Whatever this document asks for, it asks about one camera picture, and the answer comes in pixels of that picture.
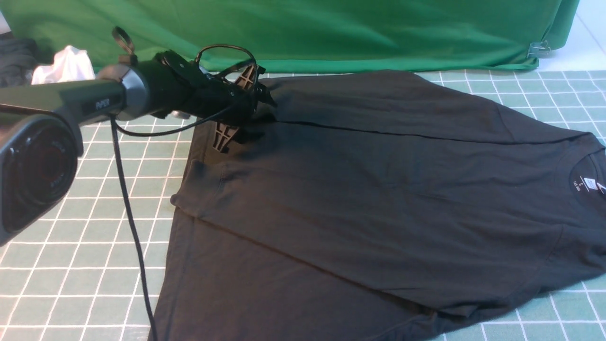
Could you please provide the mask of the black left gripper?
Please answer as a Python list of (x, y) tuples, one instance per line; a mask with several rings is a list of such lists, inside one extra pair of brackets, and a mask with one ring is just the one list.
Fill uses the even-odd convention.
[(212, 74), (202, 71), (199, 61), (188, 61), (174, 51), (165, 51), (154, 56), (184, 86), (184, 100), (177, 106), (201, 119), (214, 121), (212, 147), (219, 153), (227, 153), (232, 142), (245, 142), (245, 126), (260, 119), (259, 103), (277, 107), (269, 89), (259, 82), (266, 69), (252, 55), (246, 60)]

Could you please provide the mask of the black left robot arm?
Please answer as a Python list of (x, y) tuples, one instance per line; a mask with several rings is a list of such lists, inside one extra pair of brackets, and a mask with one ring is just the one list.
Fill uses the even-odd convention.
[(255, 58), (232, 65), (235, 82), (223, 71), (201, 70), (174, 51), (138, 61), (122, 55), (97, 79), (1, 90), (1, 244), (5, 245), (65, 197), (84, 153), (80, 128), (111, 119), (174, 111), (214, 121), (229, 143), (252, 121), (258, 103), (275, 105), (259, 82)]

